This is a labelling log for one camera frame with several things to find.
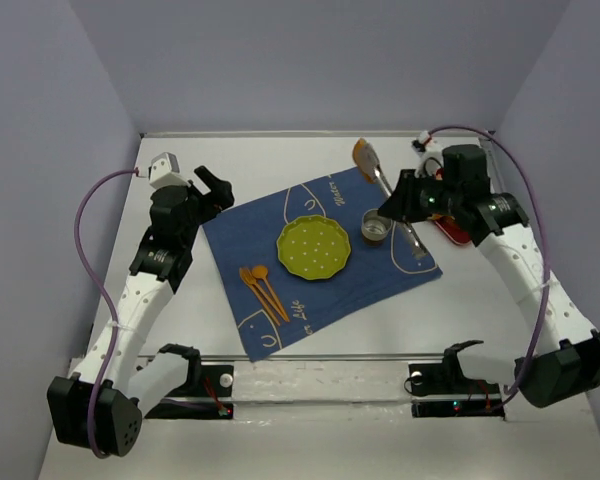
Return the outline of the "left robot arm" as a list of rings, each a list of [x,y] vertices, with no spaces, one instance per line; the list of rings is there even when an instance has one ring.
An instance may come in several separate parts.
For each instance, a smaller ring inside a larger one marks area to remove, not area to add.
[[[162,310],[175,296],[192,261],[198,229],[234,205],[230,182],[199,166],[200,192],[177,168],[150,167],[154,192],[145,231],[118,302],[101,293],[110,319],[66,377],[55,377],[47,401],[59,442],[88,448],[98,459],[125,456],[145,415],[170,392],[194,388],[202,377],[200,352],[169,343],[143,369],[136,360]]]

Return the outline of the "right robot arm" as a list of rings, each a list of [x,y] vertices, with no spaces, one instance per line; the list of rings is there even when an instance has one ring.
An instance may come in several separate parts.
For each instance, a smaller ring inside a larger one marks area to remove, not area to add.
[[[401,170],[381,216],[417,223],[450,216],[469,234],[509,291],[531,330],[525,353],[492,348],[483,340],[448,347],[442,364],[448,379],[485,380],[507,387],[545,408],[600,386],[600,331],[570,299],[547,265],[529,217],[509,193],[494,193],[484,150],[471,144],[440,152],[441,178]]]

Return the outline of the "speckled bread slice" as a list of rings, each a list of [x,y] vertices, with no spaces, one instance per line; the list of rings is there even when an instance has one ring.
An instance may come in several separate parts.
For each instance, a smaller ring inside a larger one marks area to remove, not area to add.
[[[367,182],[375,183],[378,178],[379,160],[372,145],[359,138],[352,151],[353,161]]]

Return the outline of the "metal serving tongs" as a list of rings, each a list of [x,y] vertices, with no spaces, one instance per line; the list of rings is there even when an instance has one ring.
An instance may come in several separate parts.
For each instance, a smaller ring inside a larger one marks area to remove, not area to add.
[[[394,191],[391,189],[389,181],[382,170],[379,157],[375,149],[369,142],[365,143],[364,152],[367,161],[367,173],[370,175],[371,180],[379,185],[384,196],[386,197],[386,202],[382,207],[379,208],[379,214],[399,223],[402,226],[406,239],[411,246],[413,255],[418,259],[425,257],[428,254],[428,250],[416,233],[414,227],[406,219],[405,214],[400,212],[399,198],[393,197]]]

